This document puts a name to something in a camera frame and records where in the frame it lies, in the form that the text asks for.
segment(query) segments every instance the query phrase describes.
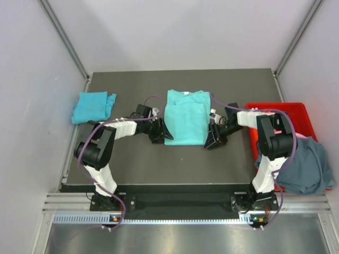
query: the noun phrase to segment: gray cloth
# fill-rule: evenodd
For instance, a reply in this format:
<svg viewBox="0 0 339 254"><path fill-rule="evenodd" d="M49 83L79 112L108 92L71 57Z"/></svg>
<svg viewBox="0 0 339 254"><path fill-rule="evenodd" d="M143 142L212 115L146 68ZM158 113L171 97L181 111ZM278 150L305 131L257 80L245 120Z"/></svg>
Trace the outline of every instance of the gray cloth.
<svg viewBox="0 0 339 254"><path fill-rule="evenodd" d="M258 168L261 153L255 162ZM298 148L290 166L281 171L277 177L279 185L287 193L314 195L327 188L334 188L332 170L326 160L324 147L312 137L298 139Z"/></svg>

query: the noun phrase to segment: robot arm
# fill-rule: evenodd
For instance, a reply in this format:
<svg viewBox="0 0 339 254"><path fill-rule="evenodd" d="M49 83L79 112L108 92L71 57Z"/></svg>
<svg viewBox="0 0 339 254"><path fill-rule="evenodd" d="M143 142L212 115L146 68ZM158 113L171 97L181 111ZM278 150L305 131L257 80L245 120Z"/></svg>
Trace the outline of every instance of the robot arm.
<svg viewBox="0 0 339 254"><path fill-rule="evenodd" d="M117 184L114 181L109 161L111 159L114 141L127 136L136 134L148 134L152 143L164 143L164 139L173 139L169 133L164 119L156 117L159 110L139 104L131 117L117 119L117 122L103 125L92 137L90 143L86 147L81 164L84 165L90 176L95 180L95 192L100 198L102 206L108 210L114 208L116 201L111 195L98 187L98 184L110 193L117 190ZM131 119L147 119L154 116L152 120L131 121ZM85 125L85 130L79 139L74 150L74 156L79 157L83 149L84 143L91 135L92 131L99 125L98 122L89 121Z"/></svg>
<svg viewBox="0 0 339 254"><path fill-rule="evenodd" d="M229 106L238 108L236 103ZM234 203L244 207L246 203L250 207L260 208L269 204L274 194L274 179L287 158L290 156L293 147L291 127L285 117L279 113L263 113L256 111L238 111L225 108L228 119L220 123L220 116L211 111L211 119L214 122L209 125L209 135L205 148L211 150L224 146L227 143L227 136L239 131L243 126L258 130L258 146L262 153L261 163L249 188L246 196L235 199Z"/></svg>

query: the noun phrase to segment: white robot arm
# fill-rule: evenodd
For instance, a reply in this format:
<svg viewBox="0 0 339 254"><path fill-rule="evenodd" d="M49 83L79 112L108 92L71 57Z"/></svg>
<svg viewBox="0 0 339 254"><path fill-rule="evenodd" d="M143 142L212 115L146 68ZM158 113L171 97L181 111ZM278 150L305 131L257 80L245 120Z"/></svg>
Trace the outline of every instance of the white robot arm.
<svg viewBox="0 0 339 254"><path fill-rule="evenodd" d="M236 103L229 104L238 108ZM247 192L246 203L252 207L262 207L275 197L274 179L292 152L293 137L287 119L279 113L263 113L254 110L241 111L225 108L227 120L220 123L221 117L211 110L209 135L205 148L211 150L224 146L227 136L239 131L243 126L258 130L258 146L262 153L261 163Z"/></svg>

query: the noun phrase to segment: metal frame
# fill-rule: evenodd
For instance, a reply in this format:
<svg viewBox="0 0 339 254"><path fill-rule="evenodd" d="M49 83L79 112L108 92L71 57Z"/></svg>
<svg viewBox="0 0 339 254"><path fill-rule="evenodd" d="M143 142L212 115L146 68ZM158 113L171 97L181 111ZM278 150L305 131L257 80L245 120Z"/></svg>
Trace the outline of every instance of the metal frame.
<svg viewBox="0 0 339 254"><path fill-rule="evenodd" d="M88 88L90 87L91 81L92 81L92 77L93 75L90 75L88 80L85 83L83 92L87 92ZM65 184L67 181L67 177L68 177L68 172L69 172L69 168L70 168L70 163L72 161L72 156L73 156L73 150L75 148L75 143L76 143L76 138L78 136L78 132L79 132L79 125L75 124L73 126L73 130L72 130L72 134L70 136L70 141L68 143L68 149L67 149L67 153L66 153L66 158L64 160L64 164L63 164L63 170L61 172L61 175L59 177L59 183L57 185L57 190L60 190L61 185Z"/></svg>
<svg viewBox="0 0 339 254"><path fill-rule="evenodd" d="M291 41L289 47L287 48L287 51L285 52L284 56L282 57L280 63L278 64L278 67L276 71L274 72L276 75L279 75L284 68L285 64L287 63L288 59L291 57L294 49L296 48L297 44L299 43L301 37L305 33L307 27L309 26L311 20L319 10L321 4L324 0L315 0L309 9L304 21L302 22L301 26L298 29L298 32L294 36L293 40Z"/></svg>
<svg viewBox="0 0 339 254"><path fill-rule="evenodd" d="M90 211L91 201L87 199L85 193L49 193L47 195L42 212L44 214L114 214L120 215L120 212L92 212ZM249 211L249 214L260 212ZM284 203L280 213L317 213L331 214L331 208L326 195L317 196L297 196L284 194Z"/></svg>
<svg viewBox="0 0 339 254"><path fill-rule="evenodd" d="M56 29L58 35L60 36L65 48L67 49L69 55L73 59L75 65L77 66L78 70L80 73L84 76L86 80L90 78L89 74L87 73L84 65L81 63L72 43L70 42L63 26L60 24L57 16L55 15L52 7L50 6L48 0L38 0L39 3L41 4L43 10L47 14L49 20L51 21L52 25Z"/></svg>
<svg viewBox="0 0 339 254"><path fill-rule="evenodd" d="M81 74L86 78L87 82L84 88L84 91L87 91L88 86L91 82L91 77L87 74L84 66L82 65L78 55L76 54L68 36L66 35L63 27L58 21L55 13L53 12L48 0L38 0L43 7L44 11L50 18L53 26L55 27L58 35L60 36L62 42L64 43L67 51L75 62L77 68ZM276 71L273 72L273 77L276 82L277 89L279 91L281 100L286 101L284 95L279 74L283 70L287 61L291 57L294 49L299 43L302 35L305 33L307 27L310 25L312 18L315 16L316 12L319 10L323 0L315 0L306 15L304 21L298 29L295 37L291 41L286 53L281 59ZM66 183L70 161L72 159L73 148L75 145L75 140L78 134L78 127L75 127L72 132L72 137L70 139L67 156L65 158L63 172L60 178L59 187L62 183ZM280 201L280 194L277 194L278 202ZM95 214L107 214L107 212L91 212L89 211L91 201L86 198L85 193L50 193L47 195L46 202L43 207L42 217L39 224L39 232L37 238L33 245L31 253L44 253L51 230L51 225L55 218L55 215L60 214L80 214L81 216L93 217ZM120 212L108 212L109 214L120 215ZM331 208L327 201L326 195L317 195L317 196L296 196L288 195L284 196L284 204L281 210L281 213L289 214L300 214L300 213L312 213L318 214L319 221L322 226L324 236L326 238L328 247L331 253L339 253L339 230L334 221Z"/></svg>

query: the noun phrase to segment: light blue cloth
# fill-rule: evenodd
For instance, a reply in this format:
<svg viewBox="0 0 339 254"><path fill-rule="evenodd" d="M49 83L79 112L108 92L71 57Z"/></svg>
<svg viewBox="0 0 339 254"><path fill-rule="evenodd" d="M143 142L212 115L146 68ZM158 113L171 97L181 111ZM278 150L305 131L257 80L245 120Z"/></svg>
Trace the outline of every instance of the light blue cloth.
<svg viewBox="0 0 339 254"><path fill-rule="evenodd" d="M208 92L169 90L165 123L174 140L165 139L165 145L204 145L208 135L210 110L211 99Z"/></svg>
<svg viewBox="0 0 339 254"><path fill-rule="evenodd" d="M86 123L89 120L105 121L111 116L116 94L108 96L107 92L80 93L80 99L75 105L72 123Z"/></svg>

